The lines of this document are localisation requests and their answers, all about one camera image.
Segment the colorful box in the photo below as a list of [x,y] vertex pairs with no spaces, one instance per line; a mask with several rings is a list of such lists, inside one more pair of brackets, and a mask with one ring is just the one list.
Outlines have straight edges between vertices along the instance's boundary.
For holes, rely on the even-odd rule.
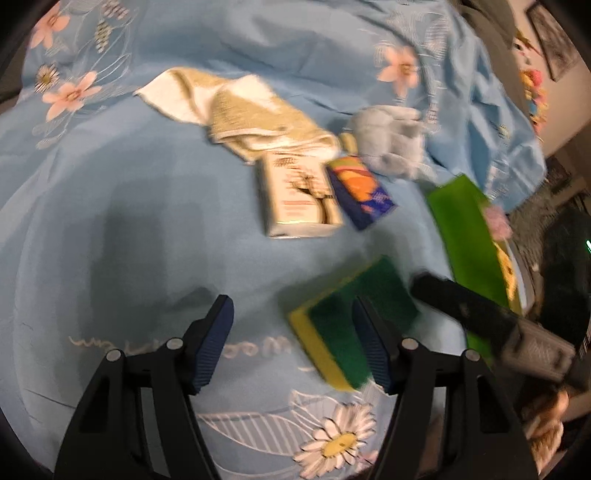
[[327,165],[337,201],[357,230],[364,230],[396,205],[357,157],[344,157]]

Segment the blue bedsheet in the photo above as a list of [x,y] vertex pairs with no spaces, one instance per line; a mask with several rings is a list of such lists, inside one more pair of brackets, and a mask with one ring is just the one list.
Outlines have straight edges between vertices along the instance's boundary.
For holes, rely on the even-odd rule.
[[[439,182],[466,173],[511,209],[544,163],[481,42],[428,0],[62,0],[57,15],[67,20],[33,37],[21,99],[0,117],[0,406],[17,435],[52,468],[105,351],[149,351],[226,293],[235,326],[194,401],[222,478],[336,479],[366,467],[393,399],[371,382],[331,391],[286,313],[381,254],[405,281],[422,269],[450,275],[419,186],[385,181],[399,208],[364,233],[268,239],[254,169],[131,92],[173,66],[254,72],[334,132],[364,106],[413,106],[429,122]],[[405,99],[378,80],[385,53],[404,46],[419,79]],[[50,74],[36,79],[42,64]],[[410,333],[461,352],[458,325],[421,311]],[[346,419],[364,445],[329,463],[304,455]]]

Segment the green scouring pad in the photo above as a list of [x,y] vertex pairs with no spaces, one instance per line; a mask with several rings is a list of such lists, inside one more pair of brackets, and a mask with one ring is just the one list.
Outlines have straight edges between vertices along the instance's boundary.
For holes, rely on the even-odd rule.
[[342,281],[337,289],[291,312],[290,324],[308,356],[326,382],[337,390],[358,390],[370,375],[351,318],[357,296],[369,299],[382,318],[394,322],[402,332],[407,332],[418,316],[388,257],[381,257]]

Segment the beige towel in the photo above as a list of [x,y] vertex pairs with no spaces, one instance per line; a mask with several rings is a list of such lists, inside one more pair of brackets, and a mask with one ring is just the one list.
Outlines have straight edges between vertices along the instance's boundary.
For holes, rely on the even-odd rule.
[[208,126],[214,142],[225,144],[249,164],[265,152],[325,162],[340,151],[332,133],[278,97],[256,75],[228,80],[175,67],[136,94],[167,117]]

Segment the gray plush toy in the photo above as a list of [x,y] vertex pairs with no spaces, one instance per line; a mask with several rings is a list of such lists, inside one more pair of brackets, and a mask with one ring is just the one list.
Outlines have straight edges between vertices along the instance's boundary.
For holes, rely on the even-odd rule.
[[375,173],[411,180],[434,180],[423,163],[424,125],[414,108],[374,105],[357,112],[348,130],[355,137],[358,155]]

